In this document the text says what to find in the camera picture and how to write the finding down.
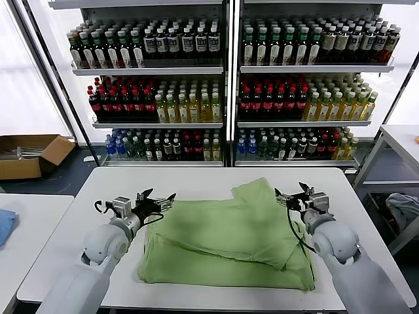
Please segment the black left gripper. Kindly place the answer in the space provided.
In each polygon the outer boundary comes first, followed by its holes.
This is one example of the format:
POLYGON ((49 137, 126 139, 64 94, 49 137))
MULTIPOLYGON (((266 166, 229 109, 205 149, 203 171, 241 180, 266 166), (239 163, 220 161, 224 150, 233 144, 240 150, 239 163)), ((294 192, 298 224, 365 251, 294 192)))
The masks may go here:
POLYGON ((161 211, 171 209, 177 195, 173 193, 167 198, 160 198, 156 201, 147 200, 152 192, 153 188, 150 188, 136 195, 136 204, 132 208, 132 212, 140 220, 140 223, 154 223, 163 219, 164 215, 161 211))

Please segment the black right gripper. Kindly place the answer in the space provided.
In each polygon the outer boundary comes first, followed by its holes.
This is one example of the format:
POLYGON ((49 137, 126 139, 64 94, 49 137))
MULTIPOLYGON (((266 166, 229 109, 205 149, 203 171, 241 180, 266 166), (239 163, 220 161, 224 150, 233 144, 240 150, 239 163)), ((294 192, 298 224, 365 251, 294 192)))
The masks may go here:
POLYGON ((276 201, 287 207, 288 211, 296 211, 299 213, 307 211, 309 208, 308 202, 310 201, 309 196, 314 194, 314 187, 303 182, 299 182, 299 186, 301 187, 302 192, 290 196, 275 188, 276 201))

